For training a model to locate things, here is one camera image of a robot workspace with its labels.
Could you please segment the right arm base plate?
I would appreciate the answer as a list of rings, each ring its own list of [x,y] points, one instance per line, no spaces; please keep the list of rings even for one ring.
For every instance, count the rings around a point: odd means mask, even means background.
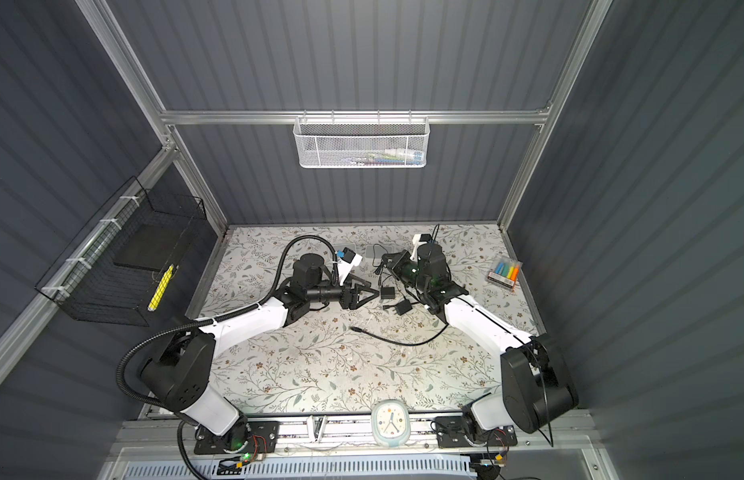
[[[483,429],[469,415],[437,416],[430,423],[440,448],[490,447],[506,449],[518,445],[512,425]]]

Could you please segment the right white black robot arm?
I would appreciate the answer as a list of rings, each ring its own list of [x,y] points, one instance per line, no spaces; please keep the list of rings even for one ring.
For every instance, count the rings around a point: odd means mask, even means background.
[[[412,290],[430,313],[500,363],[500,390],[466,406],[472,426],[491,431],[513,425],[534,433],[579,406],[579,393],[555,339],[548,333],[529,334],[482,306],[453,279],[440,245],[421,243],[415,253],[385,254],[381,267]]]

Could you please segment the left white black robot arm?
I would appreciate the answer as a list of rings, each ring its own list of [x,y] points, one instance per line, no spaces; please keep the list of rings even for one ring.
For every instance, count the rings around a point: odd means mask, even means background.
[[[332,263],[332,271],[318,254],[304,254],[293,264],[293,274],[279,284],[273,295],[253,309],[234,313],[230,318],[213,318],[209,325],[197,321],[194,333],[174,334],[162,343],[140,371],[140,380],[162,407],[185,420],[224,436],[245,421],[245,415],[215,387],[209,384],[214,361],[230,348],[257,335],[288,326],[312,310],[337,302],[343,309],[363,305],[361,292],[377,291],[370,283],[352,274],[363,256],[346,248]]]

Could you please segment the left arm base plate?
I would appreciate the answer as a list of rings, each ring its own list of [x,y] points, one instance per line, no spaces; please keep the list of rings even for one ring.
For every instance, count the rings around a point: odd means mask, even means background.
[[[277,421],[239,421],[226,434],[218,436],[199,426],[195,432],[196,455],[267,454],[275,451],[281,424]]]

